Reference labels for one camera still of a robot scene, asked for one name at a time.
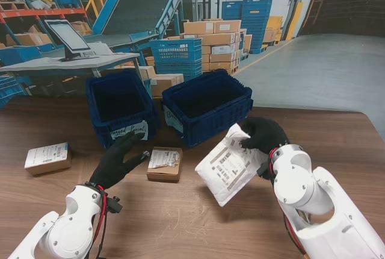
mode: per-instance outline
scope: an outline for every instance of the red cable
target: red cable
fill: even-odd
[[[97,186],[98,186],[98,188],[101,189],[101,191],[104,191],[104,188],[101,185],[97,185]],[[105,193],[103,194],[103,207],[102,208],[103,208],[102,209],[102,214],[100,215],[99,222],[97,223],[97,227],[96,227],[96,231],[95,231],[95,236],[94,236],[93,242],[96,241],[97,235],[99,235],[99,231],[100,231],[100,228],[101,228],[102,223],[103,223],[103,217],[105,216],[106,209],[107,209],[107,198],[106,198],[106,194]]]

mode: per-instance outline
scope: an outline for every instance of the conveyor belt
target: conveyor belt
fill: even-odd
[[[153,31],[168,0],[119,0],[103,34]]]

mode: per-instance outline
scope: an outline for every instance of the black glove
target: black glove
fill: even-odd
[[[251,137],[242,141],[245,149],[259,149],[268,155],[272,149],[290,143],[281,126],[271,119],[248,117],[241,128]]]
[[[148,155],[142,153],[123,162],[125,154],[132,148],[132,145],[139,142],[143,137],[144,133],[134,134],[134,132],[131,132],[118,138],[101,159],[90,178],[90,182],[108,189],[120,182],[137,165],[144,162],[149,156],[148,152]]]

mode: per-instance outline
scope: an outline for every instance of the white poly mailer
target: white poly mailer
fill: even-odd
[[[241,141],[247,138],[250,136],[237,123],[234,124],[225,138],[195,168],[221,207],[255,176],[268,159],[257,149],[242,148]]]

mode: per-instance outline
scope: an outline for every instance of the glove finger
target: glove finger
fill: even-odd
[[[139,166],[142,162],[144,162],[147,159],[148,156],[144,156],[143,154],[139,154],[123,163],[123,166],[127,173],[135,169],[137,166]]]
[[[134,143],[138,143],[144,137],[144,133],[134,134],[133,136],[121,142],[118,145],[118,154],[125,155],[133,146]]]

